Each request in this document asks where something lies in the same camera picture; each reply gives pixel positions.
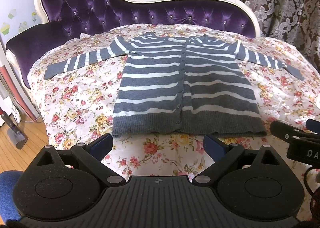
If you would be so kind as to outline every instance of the pink rose print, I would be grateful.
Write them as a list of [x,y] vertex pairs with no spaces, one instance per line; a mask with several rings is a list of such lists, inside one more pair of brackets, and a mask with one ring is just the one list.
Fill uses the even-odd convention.
[[130,161],[134,168],[138,168],[138,166],[141,166],[138,159],[136,159],[135,157],[131,157]]
[[100,102],[103,100],[103,96],[98,97],[97,99],[95,99],[96,102]]
[[56,141],[57,144],[60,144],[66,139],[66,136],[63,133],[58,133],[55,137],[54,140]]
[[179,145],[177,142],[173,141],[173,142],[172,142],[172,147],[173,147],[174,149],[178,149],[178,148],[180,148],[180,145]]
[[270,122],[275,121],[275,120],[276,120],[276,117],[273,117],[273,116],[269,116],[267,118],[267,121],[270,121]]
[[178,175],[188,175],[188,173],[185,172],[185,171],[179,171],[179,172],[178,172]]
[[122,72],[120,71],[119,73],[117,73],[117,79],[121,79],[122,78]]
[[63,98],[63,99],[69,99],[69,98],[71,97],[71,95],[72,95],[72,93],[67,92],[67,93],[65,93],[65,94],[62,96],[62,98]]
[[196,140],[196,142],[197,142],[196,151],[198,151],[201,155],[203,155],[204,153],[203,141]]
[[72,92],[77,92],[77,91],[78,91],[78,86],[77,85],[73,86],[72,87]]
[[127,165],[127,161],[124,160],[124,159],[122,159],[122,160],[120,161],[120,164],[121,164],[121,166],[126,166],[126,165]]
[[55,114],[52,117],[52,122],[56,122],[58,119],[59,119],[59,116]]
[[144,145],[144,153],[145,154],[155,154],[158,150],[158,147],[156,144],[154,144],[153,142],[151,143],[147,143],[146,145]]
[[101,136],[101,134],[97,133],[97,131],[94,131],[91,134],[91,139],[96,140],[100,136]]
[[108,117],[108,123],[110,123],[110,124],[113,123],[113,118],[112,118],[112,116],[109,116],[109,117]]
[[79,125],[79,124],[84,124],[84,119],[79,117],[78,120],[76,120],[76,125]]

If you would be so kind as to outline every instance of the cupcake wall sticker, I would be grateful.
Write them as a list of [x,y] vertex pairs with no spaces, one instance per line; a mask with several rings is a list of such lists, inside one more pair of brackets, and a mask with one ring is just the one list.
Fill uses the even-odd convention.
[[2,24],[2,27],[0,28],[0,32],[3,34],[3,35],[7,35],[9,34],[10,32],[10,25],[6,22],[4,22]]
[[13,19],[16,15],[17,15],[17,10],[16,9],[12,9],[12,10],[9,11],[8,18]]

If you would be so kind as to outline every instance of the metal screw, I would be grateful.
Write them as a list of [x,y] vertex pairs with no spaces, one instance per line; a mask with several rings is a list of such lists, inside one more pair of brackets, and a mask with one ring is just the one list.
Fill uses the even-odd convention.
[[199,175],[195,178],[195,180],[200,184],[209,183],[211,181],[211,178],[209,178],[206,175]]
[[120,183],[122,181],[122,177],[118,176],[118,175],[112,175],[110,177],[107,178],[107,181],[111,184],[117,184]]

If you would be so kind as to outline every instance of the vacuum cleaner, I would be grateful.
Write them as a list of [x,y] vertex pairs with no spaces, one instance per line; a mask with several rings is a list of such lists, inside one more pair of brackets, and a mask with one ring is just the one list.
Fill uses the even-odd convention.
[[22,149],[25,145],[28,137],[13,123],[12,119],[7,115],[7,113],[0,108],[0,115],[4,122],[9,126],[7,130],[7,135],[10,141],[15,145],[17,149]]
[[22,218],[9,227],[292,228],[298,224],[304,189],[268,144],[246,150],[207,135],[204,150],[215,163],[192,181],[187,176],[131,176],[127,182],[100,162],[112,145],[112,136],[106,134],[70,150],[45,146],[13,190]]

